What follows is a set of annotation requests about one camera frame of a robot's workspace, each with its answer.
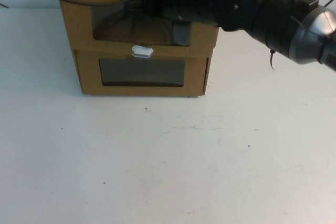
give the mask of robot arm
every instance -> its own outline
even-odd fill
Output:
[[[289,59],[336,71],[336,14],[319,0],[141,0],[145,14],[245,30]]]

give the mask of drawer window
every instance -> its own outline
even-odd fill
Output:
[[[128,15],[123,5],[92,7],[95,40],[145,45],[190,46],[191,23],[152,18],[140,11]]]
[[[183,87],[183,59],[99,59],[104,86]]]

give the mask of table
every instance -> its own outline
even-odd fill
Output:
[[[59,9],[0,9],[1,223],[335,223],[336,73],[220,32],[200,98],[80,90]]]

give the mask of cardboard drawer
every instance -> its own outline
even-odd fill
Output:
[[[199,96],[204,93],[208,58],[156,57],[76,50],[85,94]]]
[[[216,45],[218,28],[209,25],[172,24],[168,20],[153,21],[140,15],[137,17],[137,21],[140,20],[138,30],[134,31],[133,28],[124,29],[132,25],[132,21],[118,11],[122,5],[90,7],[62,3],[61,6],[72,49],[124,54],[134,45],[142,45],[153,48],[155,57],[208,58]]]

